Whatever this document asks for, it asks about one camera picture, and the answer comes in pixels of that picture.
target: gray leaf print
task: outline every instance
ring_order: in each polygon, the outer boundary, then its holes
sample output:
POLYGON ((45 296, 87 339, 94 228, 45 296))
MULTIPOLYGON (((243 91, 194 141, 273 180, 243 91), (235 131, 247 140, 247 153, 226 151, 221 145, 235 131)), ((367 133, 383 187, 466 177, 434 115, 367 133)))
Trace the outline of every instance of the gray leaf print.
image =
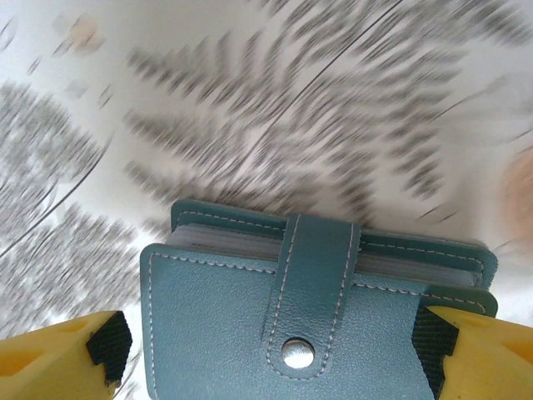
POLYGON ((0 30, 0 52, 9 47, 17 33, 17 19, 11 18, 0 30))
MULTIPOLYGON (((229 33, 212 41, 217 49, 202 50, 207 66, 202 73, 184 62, 163 67, 164 57, 146 52, 130 60, 140 71, 155 66, 155 77, 164 76, 172 89, 208 103, 217 115, 211 131, 165 128, 158 139, 148 138, 155 128, 136 134, 172 149, 195 174, 203 179, 213 174, 223 185, 243 178, 268 185, 284 170, 295 169, 344 176, 351 170, 343 165, 351 154, 371 153, 380 139, 390 144, 385 155, 394 162, 391 172, 413 197, 428 198, 441 185, 433 121, 446 112, 441 104, 461 73, 458 62, 467 54, 462 44, 490 39, 521 45, 531 38, 531 28, 502 0, 301 0, 287 17, 284 1, 251 3, 265 7, 259 13, 284 20, 275 38, 261 31, 248 38, 237 51, 237 66, 229 53, 229 33), (345 62, 331 67, 340 57, 345 62), (321 69, 309 77, 315 63, 321 69), (230 121, 232 129, 260 131, 258 139, 237 135, 242 139, 239 157, 228 144, 233 134, 221 131, 230 121)), ((194 125, 201 126, 199 121, 194 125)), ((354 169, 352 175, 363 170, 354 169)), ((351 191, 338 190, 348 205, 359 199, 349 195, 356 188, 371 193, 371 175, 363 180, 364 185, 328 182, 352 185, 351 191)))
POLYGON ((0 87, 0 248, 24 234, 46 211, 58 183, 92 171, 103 155, 66 109, 29 87, 0 87))
POLYGON ((226 165, 243 157, 246 130, 239 123, 221 125, 215 118, 147 117, 130 112, 126 124, 132 133, 188 161, 193 167, 209 164, 204 172, 207 175, 214 173, 221 178, 227 174, 226 165))
POLYGON ((318 3, 320 0, 303 0, 291 12, 291 15, 286 19, 285 26, 287 29, 292 28, 300 22, 318 3))
POLYGON ((100 97, 98 98, 98 106, 100 109, 107 106, 111 98, 113 97, 113 90, 111 85, 107 85, 107 87, 100 93, 100 97))
POLYGON ((207 60, 207 40, 203 39, 194 49, 192 68, 196 70, 200 75, 205 75, 207 60))
POLYGON ((228 79, 230 77, 231 61, 230 61, 230 33, 226 33, 217 44, 217 66, 218 76, 221 80, 228 79))
POLYGON ((244 48, 244 53, 242 54, 241 60, 242 70, 241 75, 239 77, 241 79, 241 82, 243 82, 244 84, 250 84, 252 82, 253 66, 257 53, 257 42, 259 41, 261 34, 261 32, 257 32, 252 37, 250 37, 244 48))
POLYGON ((347 152, 339 148, 330 156, 335 166, 333 188, 339 192, 348 216, 358 223, 371 223, 372 178, 376 167, 372 152, 347 152))
POLYGON ((50 316, 76 318, 136 302, 134 237, 131 228, 89 217, 77 205, 57 226, 34 229, 0 259, 0 337, 40 328, 50 316), (8 304, 16 310, 4 310, 8 304))
POLYGON ((54 57, 61 57, 67 54, 68 50, 72 47, 72 42, 69 39, 66 39, 59 43, 59 46, 53 51, 52 55, 54 57))
MULTIPOLYGON (((179 177, 162 176, 140 165, 131 165, 127 173, 144 193, 168 207, 180 198, 192 198, 287 215, 296 210, 309 212, 316 204, 316 195, 321 190, 316 183, 316 176, 291 175, 286 172, 283 176, 277 176, 276 182, 272 181, 260 188, 254 187, 246 178, 220 186, 216 179, 209 177, 192 174, 179 177)), ((165 223, 151 220, 146 225, 164 227, 165 223)))
POLYGON ((37 67, 39 66, 39 64, 41 63, 42 61, 42 57, 37 57, 33 62, 32 62, 32 65, 30 65, 30 67, 27 69, 27 74, 28 75, 31 75, 35 72, 35 70, 37 69, 37 67))
MULTIPOLYGON (((135 171, 134 166, 130 166, 130 172, 135 171)), ((147 231, 151 236, 160 241, 165 241, 167 239, 168 233, 170 232, 170 218, 166 220, 158 218, 148 218, 142 224, 143 230, 147 231)))

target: snap button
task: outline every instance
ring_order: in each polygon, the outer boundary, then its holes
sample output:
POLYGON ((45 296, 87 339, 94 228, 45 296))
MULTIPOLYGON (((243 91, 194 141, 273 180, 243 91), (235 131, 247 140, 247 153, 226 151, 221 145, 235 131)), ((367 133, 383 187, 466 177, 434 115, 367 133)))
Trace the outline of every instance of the snap button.
POLYGON ((290 368, 302 369, 309 367, 315 359, 315 349, 302 339, 290 339, 281 348, 283 362, 290 368))

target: black rubber pad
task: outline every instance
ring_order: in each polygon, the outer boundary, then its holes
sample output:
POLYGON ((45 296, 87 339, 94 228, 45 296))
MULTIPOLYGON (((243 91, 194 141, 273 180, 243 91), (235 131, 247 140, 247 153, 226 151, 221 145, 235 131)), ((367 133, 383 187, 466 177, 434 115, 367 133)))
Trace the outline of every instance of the black rubber pad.
POLYGON ((103 363, 106 385, 120 382, 132 346, 132 334, 121 311, 115 312, 87 342, 94 365, 103 363))
POLYGON ((427 308, 418 310, 412 343, 435 399, 444 387, 444 357, 453 354, 458 335, 458 328, 427 308))

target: tablecloth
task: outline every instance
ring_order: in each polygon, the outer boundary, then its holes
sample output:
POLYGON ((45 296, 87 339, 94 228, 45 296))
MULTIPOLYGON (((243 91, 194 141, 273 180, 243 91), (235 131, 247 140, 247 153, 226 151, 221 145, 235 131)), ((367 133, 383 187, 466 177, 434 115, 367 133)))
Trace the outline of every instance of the tablecloth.
POLYGON ((196 198, 484 243, 533 326, 527 0, 2 0, 0 338, 123 309, 196 198))

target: teal wallet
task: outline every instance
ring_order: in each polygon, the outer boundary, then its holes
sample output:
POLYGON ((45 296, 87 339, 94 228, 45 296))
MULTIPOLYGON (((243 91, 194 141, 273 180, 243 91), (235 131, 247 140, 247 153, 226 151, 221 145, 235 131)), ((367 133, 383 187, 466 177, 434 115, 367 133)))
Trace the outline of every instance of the teal wallet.
POLYGON ((494 317, 483 247, 181 200, 141 254, 150 396, 433 399, 421 306, 494 317))

